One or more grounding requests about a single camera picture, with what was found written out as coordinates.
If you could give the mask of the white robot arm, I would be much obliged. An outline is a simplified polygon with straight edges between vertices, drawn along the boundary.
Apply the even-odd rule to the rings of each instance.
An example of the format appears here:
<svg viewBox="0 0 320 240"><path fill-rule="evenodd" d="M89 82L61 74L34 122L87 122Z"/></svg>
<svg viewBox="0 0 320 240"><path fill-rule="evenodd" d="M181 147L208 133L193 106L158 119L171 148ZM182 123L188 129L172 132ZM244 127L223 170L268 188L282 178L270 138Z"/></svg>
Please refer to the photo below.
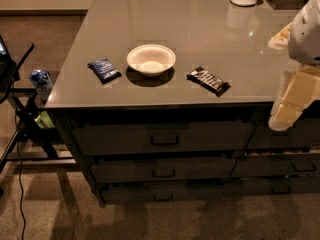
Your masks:
<svg viewBox="0 0 320 240"><path fill-rule="evenodd" d="M300 63L282 75L268 122L272 130L286 131L320 97L320 0L309 0L268 46L287 47L289 57Z"/></svg>

